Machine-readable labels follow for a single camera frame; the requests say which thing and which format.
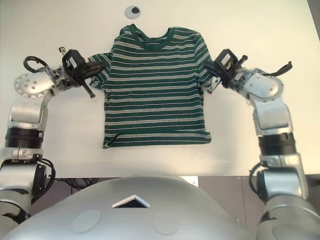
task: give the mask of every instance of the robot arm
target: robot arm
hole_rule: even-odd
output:
[[[253,121],[260,147],[257,189],[252,190],[265,202],[265,214],[257,227],[258,240],[320,239],[320,216],[307,202],[308,186],[301,156],[296,150],[293,125],[284,104],[283,83],[276,78],[292,68],[291,62],[275,73],[258,68],[241,67],[239,61],[225,49],[215,61],[205,63],[206,69],[222,83],[247,99],[254,108]]]
[[[76,50],[61,47],[62,67],[51,69],[41,59],[29,56],[23,65],[32,73],[19,76],[14,81],[15,102],[11,108],[5,146],[0,150],[0,239],[12,228],[30,217],[30,207],[52,185],[45,186],[46,165],[42,142],[46,130],[48,108],[52,97],[70,88],[86,85],[90,78],[105,68],[101,62],[86,63]],[[42,63],[44,67],[32,69],[28,61]]]

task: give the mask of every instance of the green striped t-shirt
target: green striped t-shirt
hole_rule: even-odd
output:
[[[134,24],[121,29],[109,53],[89,58],[107,63],[90,82],[105,96],[103,148],[210,143],[202,90],[212,83],[210,59],[196,31],[150,38]]]

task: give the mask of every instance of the black cable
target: black cable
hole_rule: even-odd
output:
[[[96,184],[99,178],[56,178],[55,180],[68,184],[70,186],[70,193],[73,194],[73,190],[80,191]]]
[[[46,192],[48,192],[48,190],[54,184],[55,177],[56,177],[56,170],[55,170],[54,164],[51,161],[43,158],[42,160],[39,160],[38,162],[40,162],[44,165],[47,165],[49,168],[51,168],[51,174],[49,175],[50,179],[49,179],[48,183],[46,184],[46,186],[44,187],[42,192],[40,192],[37,196],[32,198],[31,204],[34,204],[39,198],[41,198]]]
[[[23,61],[23,66],[25,69],[27,69],[31,73],[37,73],[39,71],[30,67],[30,65],[28,64],[29,61],[34,61],[37,64],[42,64],[44,67],[48,66],[48,64],[45,61],[43,61],[42,59],[40,59],[36,56],[27,56]]]
[[[291,61],[288,62],[288,64],[284,65],[283,67],[281,67],[278,71],[273,72],[273,73],[264,73],[262,74],[263,76],[273,76],[273,77],[277,77],[280,76],[282,74],[285,74],[286,72],[288,72],[290,69],[292,69],[292,63]]]
[[[256,190],[254,184],[252,183],[252,177],[255,173],[255,171],[261,166],[261,162],[258,162],[256,165],[254,165],[254,167],[249,170],[250,174],[249,174],[249,186],[251,188],[251,190],[260,198],[258,191]]]

